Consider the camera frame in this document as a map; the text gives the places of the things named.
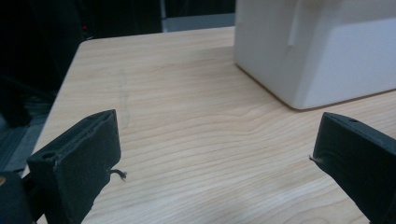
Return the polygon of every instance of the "tabletop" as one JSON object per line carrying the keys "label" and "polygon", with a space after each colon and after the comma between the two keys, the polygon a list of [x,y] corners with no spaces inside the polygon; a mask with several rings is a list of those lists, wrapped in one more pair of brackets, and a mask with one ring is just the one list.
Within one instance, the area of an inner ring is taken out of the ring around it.
{"label": "tabletop", "polygon": [[125,182],[83,223],[368,223],[308,159],[323,112],[396,138],[396,91],[298,111],[233,61],[233,27],[84,42],[36,144],[116,109]]}

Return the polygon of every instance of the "white container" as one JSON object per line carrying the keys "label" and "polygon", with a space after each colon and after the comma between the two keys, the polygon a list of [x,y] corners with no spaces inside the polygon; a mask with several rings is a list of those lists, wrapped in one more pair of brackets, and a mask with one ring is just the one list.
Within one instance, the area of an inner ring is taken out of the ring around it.
{"label": "white container", "polygon": [[234,58],[297,109],[396,89],[396,0],[237,0]]}

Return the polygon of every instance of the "table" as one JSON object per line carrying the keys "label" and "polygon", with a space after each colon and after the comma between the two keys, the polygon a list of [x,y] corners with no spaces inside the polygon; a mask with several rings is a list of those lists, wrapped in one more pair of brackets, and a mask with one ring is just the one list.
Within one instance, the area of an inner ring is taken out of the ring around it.
{"label": "table", "polygon": [[87,41],[35,150],[115,108],[122,158],[84,223],[368,223],[308,159],[323,112],[396,137],[396,91],[314,110],[233,62],[233,28]]}

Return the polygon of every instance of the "white box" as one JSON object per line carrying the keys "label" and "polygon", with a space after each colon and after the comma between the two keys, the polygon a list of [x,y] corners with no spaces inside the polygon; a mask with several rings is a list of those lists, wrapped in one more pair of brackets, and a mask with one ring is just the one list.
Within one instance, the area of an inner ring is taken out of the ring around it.
{"label": "white box", "polygon": [[297,109],[396,89],[396,0],[237,0],[235,62]]}

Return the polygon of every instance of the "wooden table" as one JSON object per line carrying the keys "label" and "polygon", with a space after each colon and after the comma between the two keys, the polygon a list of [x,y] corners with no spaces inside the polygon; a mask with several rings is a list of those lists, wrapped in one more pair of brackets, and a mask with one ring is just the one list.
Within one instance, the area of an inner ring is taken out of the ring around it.
{"label": "wooden table", "polygon": [[112,108],[128,177],[112,176],[84,223],[368,223],[308,159],[320,118],[396,137],[396,91],[290,109],[234,64],[233,28],[81,44],[35,150]]}

